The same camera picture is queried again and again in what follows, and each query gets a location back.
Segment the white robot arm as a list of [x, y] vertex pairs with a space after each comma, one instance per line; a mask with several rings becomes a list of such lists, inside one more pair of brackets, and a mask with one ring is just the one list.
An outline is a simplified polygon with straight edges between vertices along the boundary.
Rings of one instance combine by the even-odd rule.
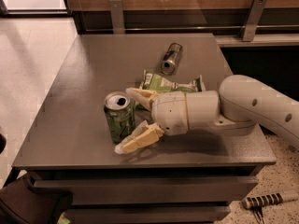
[[128, 88], [125, 92], [151, 113], [153, 122], [141, 122], [116, 145], [118, 154], [150, 146], [164, 135], [195, 131], [246, 135], [257, 124], [299, 147], [299, 102], [251, 77], [229, 76], [217, 91], [159, 94]]

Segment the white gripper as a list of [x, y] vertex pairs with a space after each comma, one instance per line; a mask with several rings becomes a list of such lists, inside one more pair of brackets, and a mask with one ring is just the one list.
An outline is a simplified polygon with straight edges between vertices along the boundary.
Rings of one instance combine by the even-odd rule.
[[156, 123], [141, 122], [115, 146], [114, 151], [119, 155], [150, 146], [164, 133], [179, 135], [204, 128], [214, 129], [220, 117], [220, 100], [216, 91], [174, 91], [160, 96], [156, 91], [137, 88], [127, 88], [125, 92], [148, 111], [152, 109], [151, 115]]

